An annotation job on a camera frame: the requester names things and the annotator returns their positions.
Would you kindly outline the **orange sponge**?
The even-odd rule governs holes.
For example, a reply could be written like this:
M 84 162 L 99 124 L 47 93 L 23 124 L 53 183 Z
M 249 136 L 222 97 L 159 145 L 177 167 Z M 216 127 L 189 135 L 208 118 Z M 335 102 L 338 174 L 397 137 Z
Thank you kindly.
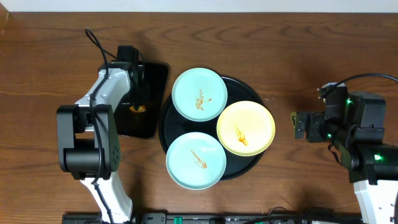
M 146 111 L 146 107 L 144 105 L 140 106 L 130 106 L 129 110 L 134 112 L 134 113 L 143 113 Z

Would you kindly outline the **yellow plate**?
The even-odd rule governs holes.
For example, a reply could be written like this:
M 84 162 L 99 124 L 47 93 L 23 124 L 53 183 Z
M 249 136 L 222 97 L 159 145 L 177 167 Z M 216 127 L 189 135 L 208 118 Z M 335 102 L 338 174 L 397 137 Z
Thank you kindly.
M 275 121 L 265 106 L 253 101 L 239 101 L 220 114 L 216 133 L 227 151 L 237 156 L 255 156 L 271 145 Z

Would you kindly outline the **mint plate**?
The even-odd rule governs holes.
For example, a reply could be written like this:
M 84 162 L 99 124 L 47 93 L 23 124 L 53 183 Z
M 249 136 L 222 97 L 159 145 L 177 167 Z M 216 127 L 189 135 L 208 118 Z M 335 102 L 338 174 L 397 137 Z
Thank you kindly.
M 166 168 L 178 185 L 190 190 L 203 190 L 221 180 L 226 170 L 226 153 L 209 134 L 186 133 L 168 148 Z
M 225 108 L 228 91 L 216 72 L 191 68 L 176 79 L 172 103 L 177 112 L 191 121 L 204 122 L 217 117 Z

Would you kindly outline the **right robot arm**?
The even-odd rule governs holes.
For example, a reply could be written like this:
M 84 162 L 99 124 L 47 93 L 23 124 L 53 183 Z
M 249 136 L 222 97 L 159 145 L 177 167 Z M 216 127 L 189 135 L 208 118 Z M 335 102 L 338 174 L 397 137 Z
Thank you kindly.
M 386 102 L 380 95 L 339 87 L 322 112 L 291 114 L 294 137 L 327 142 L 349 181 L 364 223 L 397 223 L 397 146 L 383 142 Z

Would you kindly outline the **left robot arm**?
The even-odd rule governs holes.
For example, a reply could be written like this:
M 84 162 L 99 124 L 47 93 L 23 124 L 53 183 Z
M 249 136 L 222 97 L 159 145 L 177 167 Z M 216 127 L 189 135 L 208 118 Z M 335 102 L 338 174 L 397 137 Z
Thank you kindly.
M 120 151 L 114 119 L 115 104 L 127 92 L 127 73 L 101 70 L 88 102 L 62 106 L 57 112 L 60 165 L 93 194 L 101 209 L 101 223 L 125 223 L 133 203 L 125 193 L 117 169 Z M 166 168 L 171 178 L 190 190 L 204 190 L 219 182 L 228 157 L 240 162 L 260 156 L 272 143 L 276 125 L 271 112 L 254 100 L 242 100 L 222 77 L 207 68 L 191 68 L 175 81 L 171 109 L 159 124 L 170 138 Z

